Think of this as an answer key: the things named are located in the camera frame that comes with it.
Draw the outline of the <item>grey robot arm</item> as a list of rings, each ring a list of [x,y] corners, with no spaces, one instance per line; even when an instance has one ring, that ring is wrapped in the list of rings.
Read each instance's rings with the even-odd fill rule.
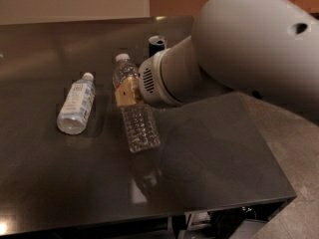
[[[318,21],[288,0],[208,0],[190,35],[143,61],[115,97],[167,108],[229,91],[318,121]]]

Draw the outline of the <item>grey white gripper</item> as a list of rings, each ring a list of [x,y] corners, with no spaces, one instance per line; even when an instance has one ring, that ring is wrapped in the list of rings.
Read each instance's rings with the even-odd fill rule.
[[[115,84],[118,107],[129,107],[144,102],[152,107],[178,107],[181,101],[167,89],[161,75],[161,63],[168,49],[155,53],[139,68],[139,79],[127,77]]]

